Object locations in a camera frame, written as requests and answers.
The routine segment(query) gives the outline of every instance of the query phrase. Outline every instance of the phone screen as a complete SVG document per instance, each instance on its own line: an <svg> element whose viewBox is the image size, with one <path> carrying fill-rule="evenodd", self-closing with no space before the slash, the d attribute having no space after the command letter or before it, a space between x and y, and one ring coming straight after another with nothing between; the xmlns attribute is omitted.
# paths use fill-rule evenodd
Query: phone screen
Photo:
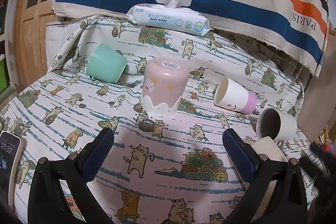
<svg viewBox="0 0 336 224"><path fill-rule="evenodd" d="M0 193L8 202L9 179L20 139L7 132L0 136Z"/></svg>

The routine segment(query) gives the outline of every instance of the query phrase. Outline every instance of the cat print fabric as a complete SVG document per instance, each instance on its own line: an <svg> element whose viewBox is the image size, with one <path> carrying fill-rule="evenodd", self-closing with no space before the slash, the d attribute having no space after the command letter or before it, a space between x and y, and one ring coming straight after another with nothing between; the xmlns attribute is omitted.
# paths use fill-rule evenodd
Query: cat print fabric
<svg viewBox="0 0 336 224"><path fill-rule="evenodd" d="M200 38L129 22L116 24L107 17L83 22L80 36L75 31L65 43L71 46L57 55L53 71L1 111L3 127L26 143L14 195L22 222L27 223L29 190L38 159L59 160L80 153L106 127L114 132L115 143L89 187L116 224L225 221L246 190L222 145L224 130L233 128L242 140L252 143L257 140L256 119L263 109L279 106L280 111L298 115L301 86L292 85L275 64L268 63L263 55L268 49L256 47L256 41L245 41L256 47L248 53L251 50L243 48L238 36L230 39L226 33L222 36L228 38L215 33ZM86 62L80 66L80 60L89 61L101 41L112 42L113 49L127 58L128 67L117 84L92 79L83 73ZM171 117L147 113L140 103L146 64L156 56L192 62L187 87ZM256 62L246 75L251 58ZM258 94L253 114L213 104L215 87L223 75ZM288 158L307 155L320 165L300 130L283 150ZM315 194L313 182L307 174L303 177L310 203ZM73 214L85 219L86 212L75 205L66 183L61 181L61 185Z"/></svg>

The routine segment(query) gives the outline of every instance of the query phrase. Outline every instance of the white and pink paper cup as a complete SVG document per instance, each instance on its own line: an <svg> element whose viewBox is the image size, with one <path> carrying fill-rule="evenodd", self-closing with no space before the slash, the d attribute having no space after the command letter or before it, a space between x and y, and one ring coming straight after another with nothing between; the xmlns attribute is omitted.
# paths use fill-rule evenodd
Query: white and pink paper cup
<svg viewBox="0 0 336 224"><path fill-rule="evenodd" d="M190 70L183 63L168 58L153 58L145 69L141 106L157 116L173 115L180 104Z"/></svg>
<svg viewBox="0 0 336 224"><path fill-rule="evenodd" d="M248 115L257 105L257 96L237 82L224 77L216 89L214 104Z"/></svg>

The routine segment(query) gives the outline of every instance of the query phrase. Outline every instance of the blue gripper pad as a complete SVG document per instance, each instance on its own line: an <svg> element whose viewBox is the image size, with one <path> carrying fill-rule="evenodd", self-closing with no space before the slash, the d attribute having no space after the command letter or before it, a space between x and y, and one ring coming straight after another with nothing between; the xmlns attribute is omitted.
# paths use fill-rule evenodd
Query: blue gripper pad
<svg viewBox="0 0 336 224"><path fill-rule="evenodd" d="M259 167L258 155L253 148L249 144L244 143L232 128L224 131L223 146L229 154L241 179L245 182L252 183L255 178L255 171ZM245 152L244 148L247 148L250 155Z"/></svg>
<svg viewBox="0 0 336 224"><path fill-rule="evenodd" d="M93 181L102 166L105 158L114 144L114 132L109 128L103 128L93 142L88 143L80 152L84 157L80 169L82 180L87 183Z"/></svg>

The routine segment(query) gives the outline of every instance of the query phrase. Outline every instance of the white sticker label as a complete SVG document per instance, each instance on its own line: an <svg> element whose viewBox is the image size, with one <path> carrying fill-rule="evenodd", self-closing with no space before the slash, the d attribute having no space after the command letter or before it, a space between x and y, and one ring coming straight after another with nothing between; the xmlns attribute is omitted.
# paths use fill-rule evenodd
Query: white sticker label
<svg viewBox="0 0 336 224"><path fill-rule="evenodd" d="M179 69L180 68L179 65L172 63L172 62L162 62L161 65L168 69Z"/></svg>

